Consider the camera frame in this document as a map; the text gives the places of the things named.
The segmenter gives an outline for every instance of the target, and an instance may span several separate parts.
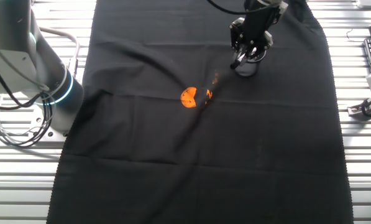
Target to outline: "metal bracket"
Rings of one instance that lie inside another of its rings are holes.
[[[33,119],[30,122],[30,126],[31,127],[40,126],[43,120],[42,109],[36,108],[33,113],[34,115],[32,116]],[[59,132],[50,127],[39,142],[65,142],[67,136],[68,133]]]

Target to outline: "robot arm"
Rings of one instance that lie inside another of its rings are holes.
[[[0,74],[12,92],[51,94],[56,105],[52,127],[67,132],[83,88],[44,39],[30,5],[30,0],[0,1]],[[1,84],[0,93],[6,93]]]
[[[288,4],[282,0],[245,0],[245,17],[238,18],[229,26],[235,51],[231,68],[239,75],[248,77],[257,72],[258,62],[273,45],[268,29],[279,21],[287,7]]]

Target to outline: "black tablecloth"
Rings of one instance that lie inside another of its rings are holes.
[[[352,223],[326,40],[305,2],[289,4],[259,74],[241,78],[237,16],[99,0],[47,223]]]

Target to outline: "metal table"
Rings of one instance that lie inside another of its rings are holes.
[[[356,105],[371,97],[365,81],[368,63],[362,41],[369,37],[371,10],[359,9],[350,0],[311,0],[315,17],[327,36],[336,82],[340,120],[346,150],[356,224],[371,224],[371,120],[348,117],[347,105]],[[71,32],[81,42],[81,81],[88,54],[95,0],[39,0],[34,12],[40,26]],[[70,40],[45,35],[49,44],[67,62],[74,45]],[[35,119],[33,110],[3,112],[1,119],[13,131],[29,129]],[[62,142],[33,148],[47,156],[60,156]],[[50,201],[57,160],[20,152],[0,142],[0,224],[43,224]]]

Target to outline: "small orange piece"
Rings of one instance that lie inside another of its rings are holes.
[[[195,102],[195,94],[196,88],[195,87],[188,87],[182,94],[181,94],[181,102],[186,108],[193,108],[196,106]]]

